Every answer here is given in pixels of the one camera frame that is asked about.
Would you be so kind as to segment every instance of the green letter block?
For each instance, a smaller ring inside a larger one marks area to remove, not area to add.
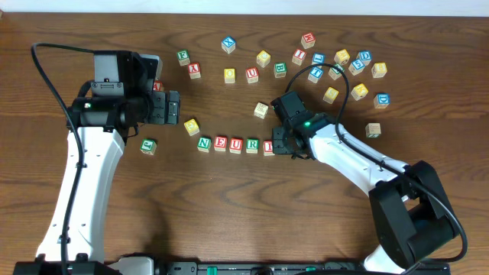
[[[199,143],[197,144],[197,149],[202,152],[209,152],[209,148],[211,147],[211,139],[207,137],[201,137],[199,139]]]
[[[258,154],[258,139],[248,138],[246,140],[246,153]]]

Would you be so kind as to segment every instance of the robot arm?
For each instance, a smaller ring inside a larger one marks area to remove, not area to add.
[[[420,161],[410,167],[377,152],[351,136],[343,125],[335,125],[327,114],[307,110],[296,92],[288,92],[271,104],[282,121],[282,126],[272,132],[275,154],[326,163],[369,196],[381,245],[364,262],[367,270],[401,273],[458,235],[442,207],[406,181],[409,177],[408,180],[429,187],[453,212],[438,175],[429,164]],[[406,177],[383,169],[342,142],[336,126],[351,146]],[[419,205],[408,211],[403,202],[418,198]]]
[[[356,147],[361,148],[379,160],[384,160],[386,164],[404,173],[404,167],[407,166],[407,163],[393,160],[377,152],[349,134],[343,125],[339,125],[339,130]],[[380,181],[388,182],[397,176],[388,170],[380,169],[378,165],[360,156],[345,143],[339,142],[334,125],[327,125],[318,130],[309,143],[314,158],[335,168],[358,186],[367,196],[368,192],[375,188],[376,183]]]
[[[161,74],[158,56],[128,51],[96,51],[95,80],[90,83],[92,98],[85,92],[70,107],[84,153],[68,230],[67,260],[104,262],[104,225],[112,178],[128,139],[129,128],[138,122],[171,124],[178,122],[178,92],[153,91]],[[37,249],[37,258],[58,262],[60,236],[68,198],[73,187],[78,148],[70,129],[66,170],[50,227]]]

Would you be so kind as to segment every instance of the black base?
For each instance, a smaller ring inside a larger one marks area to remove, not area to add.
[[[79,275],[119,275],[113,270],[99,262],[71,263],[73,268],[71,274]],[[365,275],[365,269],[361,264],[354,261],[330,261],[326,263],[311,264],[197,264],[194,262],[173,262],[164,264],[166,274],[158,275],[296,275],[310,271],[349,270],[349,275]],[[48,263],[43,261],[18,262],[15,265],[14,275],[41,275],[61,274],[60,263]],[[450,275],[448,264],[423,264],[412,273],[412,275]]]

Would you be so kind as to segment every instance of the yellow letter block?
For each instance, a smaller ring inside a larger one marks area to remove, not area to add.
[[[197,121],[195,119],[190,119],[189,121],[183,124],[185,126],[186,131],[189,132],[190,136],[197,134],[200,132],[199,126],[197,125]]]
[[[346,50],[340,50],[335,55],[335,62],[340,65],[345,65],[350,60],[350,55]]]
[[[374,78],[384,77],[386,73],[387,73],[387,66],[385,65],[385,63],[375,63],[372,66],[372,76]]]
[[[265,68],[266,65],[270,62],[272,56],[267,53],[266,51],[262,50],[258,55],[257,55],[257,63],[260,65],[262,68]]]
[[[336,96],[338,96],[339,92],[331,87],[329,87],[324,96],[322,97],[322,100],[328,102],[329,104],[333,104],[333,102],[336,99]]]
[[[351,91],[351,96],[353,96],[353,98],[357,101],[363,99],[367,94],[368,94],[367,87],[365,87],[363,83],[356,85]]]
[[[235,83],[236,72],[235,69],[224,69],[224,83]]]

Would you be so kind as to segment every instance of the white wall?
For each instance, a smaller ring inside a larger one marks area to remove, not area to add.
[[[3,11],[489,16],[489,0],[0,0]]]

